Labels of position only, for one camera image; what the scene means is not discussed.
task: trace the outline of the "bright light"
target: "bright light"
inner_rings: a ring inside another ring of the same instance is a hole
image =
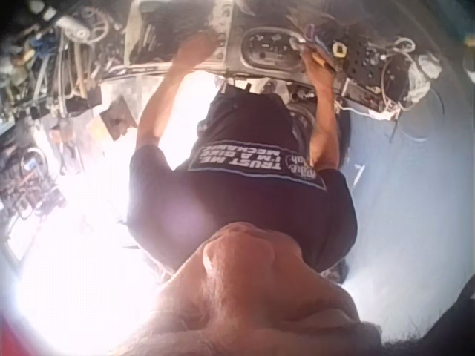
[[[216,96],[215,76],[194,72],[185,78],[173,107],[173,114],[160,140],[168,165],[175,169],[189,158],[197,140],[198,122],[206,118],[209,103]]]
[[[216,92],[209,73],[185,79],[160,141],[172,169],[189,157],[197,123],[205,119]],[[145,106],[148,97],[143,98]],[[129,131],[105,146],[105,158],[86,177],[60,179],[68,205],[49,216],[24,265],[19,308],[64,353],[106,353],[127,339],[154,306],[156,276],[141,251],[121,247],[130,235],[117,224],[128,202],[128,166],[136,137],[135,130]]]
[[[104,354],[146,320],[154,275],[139,251],[77,234],[67,211],[55,218],[26,261],[19,308],[55,349]]]

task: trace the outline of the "garage floor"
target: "garage floor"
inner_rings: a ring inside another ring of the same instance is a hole
[[[474,87],[460,73],[455,40],[417,1],[381,2],[345,10],[447,57],[438,94],[405,113],[392,139],[393,123],[352,116],[344,173],[359,233],[345,287],[387,340],[424,334],[474,274]]]

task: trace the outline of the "man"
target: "man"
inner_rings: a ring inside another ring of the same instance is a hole
[[[318,94],[310,149],[315,175],[301,161],[305,153],[294,151],[280,102],[240,91],[218,96],[191,159],[170,171],[157,144],[181,80],[213,49],[208,34],[187,41],[142,115],[131,162],[131,230],[174,276],[148,324],[118,352],[437,355],[414,342],[383,348],[378,329],[360,321],[349,294],[315,272],[347,253],[356,219],[337,171],[333,78],[309,53],[303,58]],[[256,161],[262,163],[253,171]],[[432,338],[447,335],[438,328]]]
[[[211,104],[191,157],[176,171],[157,147],[183,78],[216,48],[199,33],[182,45],[140,119],[131,160],[128,224],[137,242],[175,272],[216,231],[250,223],[290,236],[317,272],[334,266],[356,239],[356,215],[339,151],[333,75],[302,53],[318,95],[309,147],[275,94],[228,86]]]

